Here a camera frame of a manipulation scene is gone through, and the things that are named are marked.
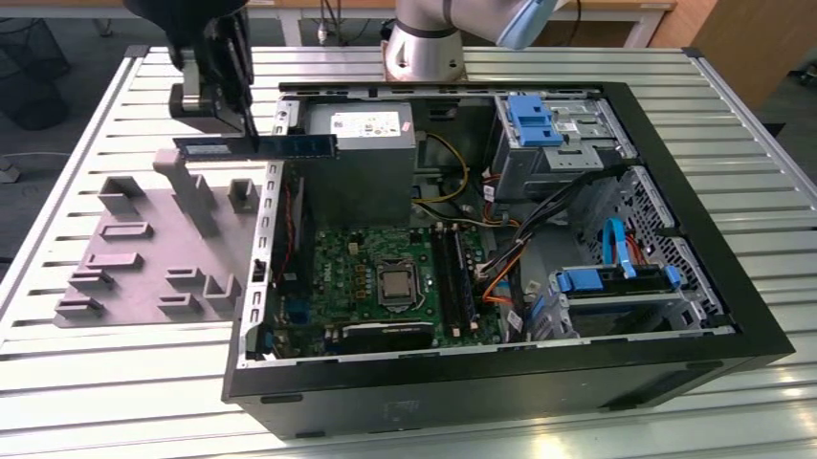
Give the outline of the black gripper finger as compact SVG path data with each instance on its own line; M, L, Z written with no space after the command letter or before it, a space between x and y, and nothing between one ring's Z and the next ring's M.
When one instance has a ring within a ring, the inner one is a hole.
M182 75L170 87L170 118L204 134L222 135L229 154L256 153L248 12L238 9L166 38L170 62Z

